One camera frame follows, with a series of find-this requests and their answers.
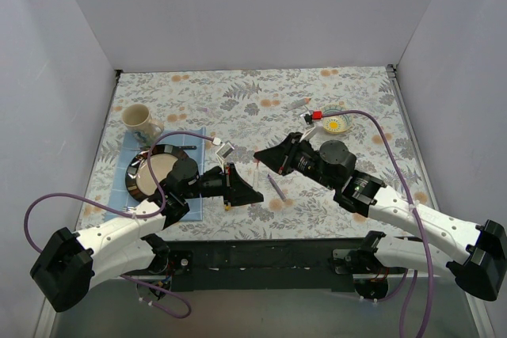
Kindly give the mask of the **purple marker pen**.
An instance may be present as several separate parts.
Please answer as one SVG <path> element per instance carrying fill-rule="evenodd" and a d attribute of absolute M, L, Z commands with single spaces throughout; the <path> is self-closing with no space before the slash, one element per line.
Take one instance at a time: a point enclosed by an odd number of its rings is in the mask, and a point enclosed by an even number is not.
<path fill-rule="evenodd" d="M 277 195 L 280 197 L 280 199 L 283 202 L 285 202 L 287 199 L 286 195 L 284 194 L 284 192 L 282 191 L 282 189 L 280 188 L 278 183 L 274 180 L 274 178 L 270 174 L 267 175 L 267 178 L 268 178 L 269 183 L 272 185 L 273 189 L 277 193 Z"/>

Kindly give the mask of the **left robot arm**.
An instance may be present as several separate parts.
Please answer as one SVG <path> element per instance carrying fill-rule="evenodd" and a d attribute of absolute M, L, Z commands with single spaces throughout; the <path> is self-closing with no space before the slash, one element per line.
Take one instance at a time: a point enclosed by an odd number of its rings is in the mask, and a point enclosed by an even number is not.
<path fill-rule="evenodd" d="M 137 270 L 161 274 L 170 262 L 170 248 L 158 233 L 189 212 L 189 200 L 212 197 L 222 198 L 227 207 L 264 199 L 232 163 L 200 175 L 193 159 L 179 158 L 159 189 L 125 215 L 89 229 L 55 231 L 30 275 L 53 309 L 63 312 L 111 278 Z"/>

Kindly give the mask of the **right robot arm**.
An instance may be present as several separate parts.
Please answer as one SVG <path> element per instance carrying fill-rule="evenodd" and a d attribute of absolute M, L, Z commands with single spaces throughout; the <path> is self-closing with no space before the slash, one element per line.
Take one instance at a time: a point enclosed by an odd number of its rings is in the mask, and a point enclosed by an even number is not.
<path fill-rule="evenodd" d="M 506 275 L 506 232 L 487 220 L 478 225 L 414 206 L 379 178 L 356 170 L 356 156 L 343 142 L 329 140 L 318 150 L 291 133 L 277 146 L 254 157 L 282 176 L 297 171 L 335 192 L 334 201 L 353 214 L 396 226 L 405 240 L 370 231 L 357 249 L 339 251 L 336 269 L 366 274 L 384 268 L 406 268 L 455 280 L 463 291 L 492 302 Z"/>

